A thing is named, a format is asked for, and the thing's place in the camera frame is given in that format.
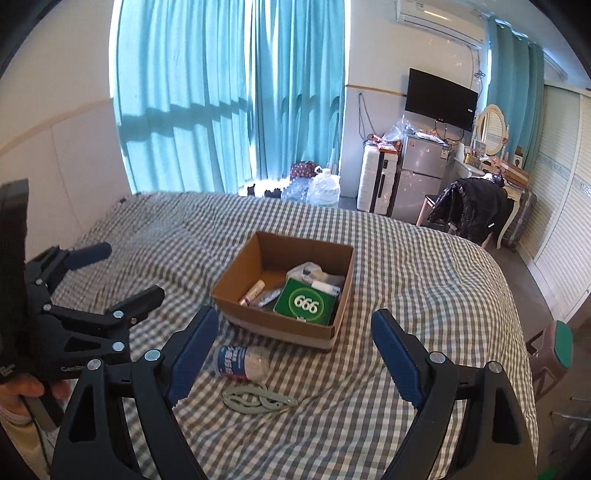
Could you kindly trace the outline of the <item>person's left hand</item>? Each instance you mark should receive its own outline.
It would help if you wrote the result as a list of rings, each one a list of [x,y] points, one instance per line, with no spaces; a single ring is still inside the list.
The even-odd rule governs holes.
[[[51,385],[53,397],[63,403],[71,395],[70,384],[58,381]],[[1,407],[12,415],[30,418],[22,397],[38,398],[44,394],[44,386],[29,374],[19,374],[0,387]]]

